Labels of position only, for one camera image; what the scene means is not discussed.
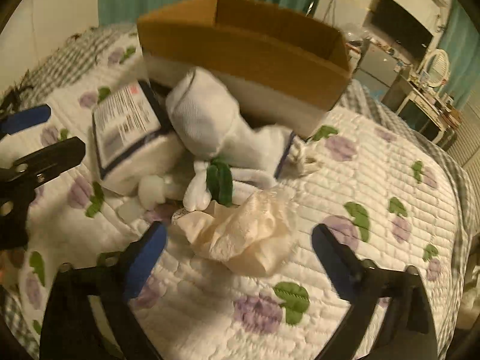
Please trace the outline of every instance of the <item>crumpled beige fabric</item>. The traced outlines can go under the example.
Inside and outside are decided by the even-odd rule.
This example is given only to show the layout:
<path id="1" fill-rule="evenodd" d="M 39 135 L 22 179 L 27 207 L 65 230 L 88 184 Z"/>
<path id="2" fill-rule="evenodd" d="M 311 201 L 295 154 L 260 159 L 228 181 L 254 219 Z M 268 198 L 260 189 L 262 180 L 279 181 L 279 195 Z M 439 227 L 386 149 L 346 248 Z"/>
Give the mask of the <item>crumpled beige fabric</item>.
<path id="1" fill-rule="evenodd" d="M 205 211 L 180 217 L 175 226 L 198 256 L 243 276 L 273 275 L 296 242 L 296 214 L 275 188 L 253 193 L 237 208 L 213 201 Z"/>

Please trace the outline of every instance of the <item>desk leg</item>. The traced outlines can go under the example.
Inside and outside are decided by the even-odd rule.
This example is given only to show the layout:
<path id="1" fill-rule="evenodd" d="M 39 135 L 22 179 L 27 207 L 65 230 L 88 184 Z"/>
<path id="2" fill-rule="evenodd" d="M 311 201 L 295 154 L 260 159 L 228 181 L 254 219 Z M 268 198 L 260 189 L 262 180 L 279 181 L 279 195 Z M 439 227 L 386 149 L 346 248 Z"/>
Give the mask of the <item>desk leg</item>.
<path id="1" fill-rule="evenodd" d="M 402 112 L 402 109 L 405 108 L 405 105 L 407 105 L 407 103 L 409 102 L 410 100 L 410 95 L 408 95 L 405 100 L 402 102 L 402 104 L 400 104 L 400 107 L 398 107 L 397 111 L 395 112 L 395 115 L 400 115 L 400 112 Z"/>
<path id="2" fill-rule="evenodd" d="M 431 141 L 434 145 L 436 145 L 438 142 L 440 142 L 440 139 L 443 138 L 443 134 L 445 133 L 445 131 L 443 130 L 440 130 L 438 131 L 438 134 L 437 136 L 435 137 L 435 139 L 433 141 Z"/>

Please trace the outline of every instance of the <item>television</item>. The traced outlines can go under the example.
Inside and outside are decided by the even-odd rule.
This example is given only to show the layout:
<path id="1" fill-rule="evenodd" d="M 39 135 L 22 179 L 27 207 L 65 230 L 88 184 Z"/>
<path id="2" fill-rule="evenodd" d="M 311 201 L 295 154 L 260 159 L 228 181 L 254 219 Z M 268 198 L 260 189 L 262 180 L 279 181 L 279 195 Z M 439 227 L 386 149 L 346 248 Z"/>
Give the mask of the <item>television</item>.
<path id="1" fill-rule="evenodd" d="M 371 23 L 393 38 L 417 61 L 423 59 L 433 37 L 430 31 L 394 0 L 380 0 Z"/>

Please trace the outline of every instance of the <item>quilted bedspread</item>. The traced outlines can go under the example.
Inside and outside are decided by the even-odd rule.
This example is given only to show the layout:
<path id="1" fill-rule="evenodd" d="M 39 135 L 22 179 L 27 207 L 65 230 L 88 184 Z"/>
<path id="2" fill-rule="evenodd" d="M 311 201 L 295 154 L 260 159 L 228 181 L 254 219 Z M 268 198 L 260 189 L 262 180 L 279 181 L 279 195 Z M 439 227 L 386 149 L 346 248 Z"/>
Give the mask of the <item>quilted bedspread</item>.
<path id="1" fill-rule="evenodd" d="M 90 107 L 101 99 L 101 88 L 115 90 L 141 61 L 137 42 L 132 33 L 112 42 L 88 75 L 47 97 L 53 109 L 47 124 L 2 142 L 12 160 L 65 135 L 87 144 L 82 165 L 46 184 L 30 210 L 32 237 L 19 275 L 22 315 L 15 311 L 7 323 L 12 330 L 13 320 L 26 324 L 23 335 L 35 342 L 58 265 L 91 266 L 99 253 L 125 248 L 148 227 L 147 217 L 131 226 L 116 217 L 123 200 L 95 183 L 90 135 Z M 308 143 L 323 158 L 322 169 L 280 180 L 296 205 L 298 244 L 277 274 L 234 275 L 195 256 L 171 231 L 166 250 L 131 304 L 164 358 L 315 358 L 349 306 L 336 295 L 311 248 L 311 229 L 319 222 L 360 258 L 388 269 L 419 268 L 444 357 L 474 226 L 470 180 L 443 151 L 375 104 L 357 81 L 322 123 Z M 94 201 L 102 204 L 92 208 Z M 11 299 L 9 308 L 15 309 L 14 294 Z M 377 306 L 358 357 L 373 344 L 387 304 L 385 298 Z M 38 357 L 38 345 L 29 347 Z"/>

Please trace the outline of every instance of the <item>open cardboard box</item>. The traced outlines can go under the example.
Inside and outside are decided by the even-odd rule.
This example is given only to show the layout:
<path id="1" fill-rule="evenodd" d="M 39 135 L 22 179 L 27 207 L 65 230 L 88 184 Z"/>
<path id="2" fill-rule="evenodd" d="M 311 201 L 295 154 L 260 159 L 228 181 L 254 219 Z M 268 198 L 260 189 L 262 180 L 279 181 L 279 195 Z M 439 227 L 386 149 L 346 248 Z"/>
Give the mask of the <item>open cardboard box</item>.
<path id="1" fill-rule="evenodd" d="M 193 66 L 214 73 L 244 116 L 312 135 L 350 80 L 342 34 L 255 0 L 183 0 L 138 19 L 150 79 L 174 87 Z"/>

